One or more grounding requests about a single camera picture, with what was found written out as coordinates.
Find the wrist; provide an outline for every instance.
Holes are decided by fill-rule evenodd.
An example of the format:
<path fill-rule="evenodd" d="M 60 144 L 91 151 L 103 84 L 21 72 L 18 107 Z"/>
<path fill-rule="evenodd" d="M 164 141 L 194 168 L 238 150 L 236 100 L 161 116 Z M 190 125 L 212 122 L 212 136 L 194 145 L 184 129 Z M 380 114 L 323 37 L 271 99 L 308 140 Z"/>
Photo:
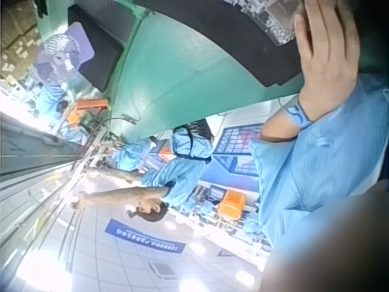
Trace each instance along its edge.
<path fill-rule="evenodd" d="M 307 90 L 301 90 L 299 101 L 301 107 L 311 122 L 319 120 L 329 112 L 323 105 L 318 103 L 318 99 Z"/>

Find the light blue work shirt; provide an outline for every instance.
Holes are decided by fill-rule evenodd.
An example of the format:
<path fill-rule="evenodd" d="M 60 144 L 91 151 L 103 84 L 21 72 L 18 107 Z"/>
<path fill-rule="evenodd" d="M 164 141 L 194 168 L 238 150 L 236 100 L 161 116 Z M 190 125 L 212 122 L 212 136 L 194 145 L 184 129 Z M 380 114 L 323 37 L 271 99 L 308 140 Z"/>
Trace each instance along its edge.
<path fill-rule="evenodd" d="M 247 234 L 254 234 L 260 231 L 259 226 L 258 214 L 255 212 L 248 213 L 244 220 L 243 231 Z"/>
<path fill-rule="evenodd" d="M 45 85 L 42 87 L 41 94 L 36 101 L 35 108 L 40 112 L 40 118 L 60 119 L 61 114 L 57 112 L 57 105 L 64 99 L 65 91 L 60 85 Z"/>
<path fill-rule="evenodd" d="M 36 109 L 40 112 L 39 118 L 51 126 L 58 123 L 62 115 L 57 112 L 57 105 L 64 100 L 65 91 L 60 85 L 45 85 L 36 101 Z M 64 121 L 60 133 L 64 140 L 84 145 L 89 134 L 81 128 L 73 129 L 68 121 Z"/>
<path fill-rule="evenodd" d="M 205 200 L 203 203 L 199 203 L 195 198 L 191 197 L 184 203 L 183 211 L 194 212 L 198 207 L 200 214 L 207 216 L 212 213 L 214 205 L 208 200 Z"/>
<path fill-rule="evenodd" d="M 142 165 L 144 157 L 151 150 L 151 140 L 144 139 L 136 143 L 131 143 L 125 149 L 116 151 L 112 155 L 118 169 L 131 172 Z"/>
<path fill-rule="evenodd" d="M 294 141 L 252 141 L 259 229 L 272 246 L 305 215 L 375 183 L 389 133 L 384 88 L 384 79 L 360 75 L 350 98 Z"/>
<path fill-rule="evenodd" d="M 193 134 L 193 148 L 190 149 L 190 138 L 185 128 L 180 128 L 173 134 L 170 148 L 172 153 L 200 158 L 208 158 L 212 153 L 211 142 L 197 134 Z M 168 183 L 174 183 L 162 201 L 172 206 L 180 206 L 185 203 L 198 184 L 206 165 L 205 161 L 177 157 L 165 164 L 160 170 L 149 171 L 143 177 L 142 184 L 150 187 L 162 187 Z"/>

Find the blue wristband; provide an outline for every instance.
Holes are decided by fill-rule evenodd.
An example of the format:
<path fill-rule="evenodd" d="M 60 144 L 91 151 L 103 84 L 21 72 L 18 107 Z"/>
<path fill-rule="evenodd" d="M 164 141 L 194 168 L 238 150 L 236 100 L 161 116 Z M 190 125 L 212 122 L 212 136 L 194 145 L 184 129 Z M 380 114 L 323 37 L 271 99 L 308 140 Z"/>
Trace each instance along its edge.
<path fill-rule="evenodd" d="M 312 123 L 301 107 L 299 95 L 293 97 L 286 105 L 282 105 L 281 107 L 284 113 L 299 127 L 306 128 Z"/>

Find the blue sign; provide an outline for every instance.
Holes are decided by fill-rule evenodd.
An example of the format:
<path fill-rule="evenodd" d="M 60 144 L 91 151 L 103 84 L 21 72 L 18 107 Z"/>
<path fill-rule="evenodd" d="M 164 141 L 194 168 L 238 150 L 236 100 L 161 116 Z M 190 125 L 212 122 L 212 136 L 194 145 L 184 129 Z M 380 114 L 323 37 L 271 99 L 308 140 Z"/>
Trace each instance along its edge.
<path fill-rule="evenodd" d="M 233 254 L 232 252 L 229 252 L 228 250 L 222 248 L 219 251 L 218 257 L 236 257 L 236 255 Z"/>
<path fill-rule="evenodd" d="M 173 252 L 175 254 L 181 254 L 186 246 L 185 243 L 171 242 L 146 235 L 113 219 L 108 223 L 105 232 L 127 240 L 128 242 L 136 243 L 137 245 L 146 246 L 159 251 Z"/>

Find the vent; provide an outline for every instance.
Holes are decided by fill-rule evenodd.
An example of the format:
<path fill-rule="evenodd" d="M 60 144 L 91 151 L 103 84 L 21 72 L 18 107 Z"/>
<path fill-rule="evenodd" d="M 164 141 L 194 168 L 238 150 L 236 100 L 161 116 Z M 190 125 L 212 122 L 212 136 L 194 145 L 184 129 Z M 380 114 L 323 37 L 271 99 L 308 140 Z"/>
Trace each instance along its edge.
<path fill-rule="evenodd" d="M 149 262 L 148 266 L 150 267 L 150 270 L 153 272 L 153 274 L 158 279 L 162 279 L 162 280 L 178 280 L 177 274 L 166 263 Z"/>

